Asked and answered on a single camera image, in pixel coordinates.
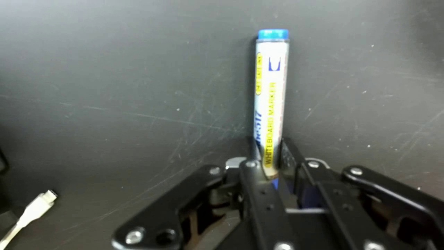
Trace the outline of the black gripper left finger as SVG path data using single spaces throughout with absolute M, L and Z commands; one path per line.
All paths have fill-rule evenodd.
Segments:
M 285 205 L 257 159 L 204 165 L 112 236 L 114 250 L 297 250 Z

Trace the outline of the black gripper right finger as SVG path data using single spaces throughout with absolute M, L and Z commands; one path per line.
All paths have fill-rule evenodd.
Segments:
M 320 211 L 346 250 L 444 250 L 444 201 L 363 165 L 335 172 L 292 140 L 281 163 L 293 168 L 300 211 Z

